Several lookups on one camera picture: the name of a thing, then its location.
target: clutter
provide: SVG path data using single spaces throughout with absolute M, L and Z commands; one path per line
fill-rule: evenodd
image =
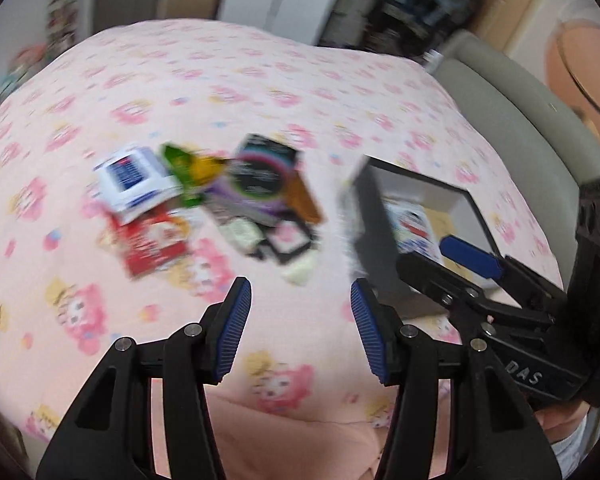
M 358 46 L 418 59 L 455 30 L 466 28 L 483 0 L 377 0 Z
M 433 228 L 422 206 L 393 197 L 382 197 L 382 204 L 394 232 L 398 252 L 416 251 L 442 264 L 439 240 L 433 234 Z
M 294 171 L 293 175 L 286 184 L 286 205 L 294 211 L 302 220 L 309 224 L 322 223 L 322 215 L 309 190 L 304 184 L 300 173 Z
M 47 58 L 53 61 L 76 43 L 78 0 L 49 0 Z
M 295 169 L 296 150 L 251 134 L 232 160 L 172 144 L 161 153 L 164 165 L 148 147 L 129 145 L 94 168 L 109 219 L 98 244 L 120 256 L 129 275 L 185 256 L 202 224 L 194 206 L 203 205 L 241 254 L 285 266 L 292 283 L 308 280 L 316 258 L 307 254 L 318 239 L 312 226 L 322 215 Z
M 289 146 L 251 134 L 206 193 L 236 216 L 274 226 L 288 209 L 286 184 L 297 156 Z
M 94 168 L 102 199 L 120 225 L 182 193 L 151 149 L 130 145 Z

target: cartoon print fabric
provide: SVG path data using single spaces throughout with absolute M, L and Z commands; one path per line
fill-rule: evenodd
M 307 285 L 240 256 L 202 211 L 178 220 L 185 258 L 130 280 L 91 168 L 128 142 L 226 156 L 251 132 L 302 150 L 327 219 Z M 116 338 L 165 338 L 247 276 L 251 314 L 213 394 L 286 418 L 384 428 L 395 393 L 370 373 L 352 322 L 336 208 L 365 154 L 469 189 L 502 252 L 559 283 L 498 155 L 415 63 L 196 20 L 112 28 L 59 57 L 0 108 L 0 410 L 48 440 Z M 421 326 L 458 341 L 444 318 Z

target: bed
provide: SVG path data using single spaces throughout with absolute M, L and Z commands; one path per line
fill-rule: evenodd
M 551 202 L 543 204 L 538 189 L 566 189 L 560 211 L 574 219 L 573 190 L 600 174 L 595 146 L 586 146 L 594 153 L 588 162 L 576 157 L 579 170 L 560 156 L 558 142 L 532 148 L 528 166 L 508 163 L 516 156 L 500 150 L 504 125 L 481 123 L 475 93 L 459 87 L 463 72 L 479 72 L 470 53 L 466 43 L 452 46 L 438 82 L 405 59 L 305 46 L 221 22 L 168 20 L 103 31 L 56 59 L 0 107 L 0 411 L 48 441 L 113 341 L 165 338 L 244 275 L 253 286 L 251 315 L 234 370 L 208 392 L 223 459 L 235 458 L 229 478 L 257 478 L 244 473 L 245 457 L 264 449 L 270 458 L 313 458 L 309 476 L 293 472 L 298 462 L 288 456 L 259 463 L 264 469 L 255 469 L 270 478 L 357 479 L 372 471 L 395 392 L 370 373 L 350 313 L 336 206 L 362 158 L 467 188 L 500 251 L 559 285 L 573 265 L 573 245 L 563 250 L 573 235 L 566 227 L 556 234 Z M 484 72 L 479 77 L 492 84 Z M 128 142 L 157 148 L 169 141 L 228 156 L 252 132 L 303 151 L 302 174 L 326 218 L 308 283 L 293 286 L 275 266 L 240 256 L 203 212 L 186 266 L 130 280 L 105 236 L 91 171 L 97 161 Z M 533 184 L 530 167 L 547 156 L 558 173 L 540 169 L 549 184 Z M 417 323 L 458 341 L 443 317 Z M 236 433 L 221 412 L 249 422 Z M 255 447 L 234 445 L 248 438 Z

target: metal screw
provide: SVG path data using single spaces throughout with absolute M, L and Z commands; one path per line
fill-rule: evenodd
M 131 345 L 133 344 L 133 341 L 131 341 L 130 338 L 128 337 L 121 337 L 120 339 L 118 339 L 116 341 L 116 350 L 119 350 L 121 352 L 124 352 L 125 350 L 129 350 L 131 348 Z
M 484 352 L 487 349 L 487 343 L 484 339 L 471 339 L 471 348 L 476 352 Z
M 400 329 L 400 333 L 408 338 L 416 337 L 418 335 L 418 328 L 413 325 L 403 325 Z
M 184 335 L 195 337 L 202 333 L 202 327 L 198 323 L 191 323 L 184 327 Z
M 490 335 L 491 337 L 496 335 L 496 329 L 491 323 L 487 323 L 486 321 L 481 323 L 480 326 L 484 330 L 486 335 Z

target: cardboard box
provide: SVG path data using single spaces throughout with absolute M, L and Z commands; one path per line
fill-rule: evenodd
M 382 160 L 368 158 L 352 181 L 349 233 L 353 240 L 350 241 L 380 303 L 394 307 L 403 319 L 444 312 L 441 306 L 420 297 L 398 277 L 395 263 L 400 252 L 395 224 L 392 225 L 385 205 L 387 197 L 422 206 L 437 241 L 455 234 L 482 250 L 500 255 L 489 228 L 467 190 Z M 446 258 L 443 264 L 482 288 L 496 287 L 493 281 Z

